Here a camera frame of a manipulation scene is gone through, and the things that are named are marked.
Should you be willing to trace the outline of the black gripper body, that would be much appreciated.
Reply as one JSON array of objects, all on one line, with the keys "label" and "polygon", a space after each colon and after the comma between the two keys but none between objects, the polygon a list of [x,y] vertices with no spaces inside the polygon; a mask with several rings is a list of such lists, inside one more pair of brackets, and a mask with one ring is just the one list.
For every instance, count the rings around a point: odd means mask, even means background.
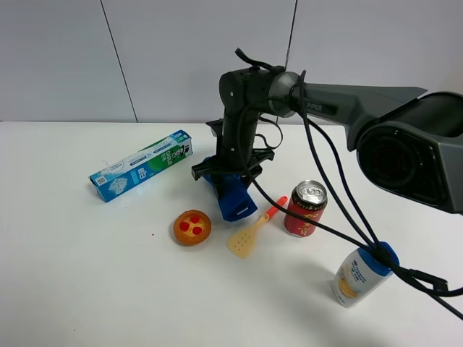
[{"label": "black gripper body", "polygon": [[192,167],[194,180],[210,177],[213,183],[222,184],[225,176],[232,175],[248,187],[251,178],[246,172],[255,178],[263,171],[260,164],[273,160],[275,153],[272,149],[253,147],[258,120],[244,120],[240,131],[236,119],[218,119],[207,125],[216,138],[216,154]]}]

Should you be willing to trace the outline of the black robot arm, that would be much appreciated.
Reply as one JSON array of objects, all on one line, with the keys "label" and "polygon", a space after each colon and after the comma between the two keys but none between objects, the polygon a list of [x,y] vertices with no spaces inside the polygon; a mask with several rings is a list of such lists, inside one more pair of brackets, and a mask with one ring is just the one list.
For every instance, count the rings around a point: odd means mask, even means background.
[{"label": "black robot arm", "polygon": [[427,93],[419,87],[373,87],[307,83],[283,67],[227,72],[219,81],[222,119],[210,126],[216,154],[193,166],[195,179],[224,177],[250,185],[245,170],[261,173],[273,152],[253,146],[258,118],[306,111],[342,125],[347,149],[377,187],[454,214],[462,212],[462,96]]}]

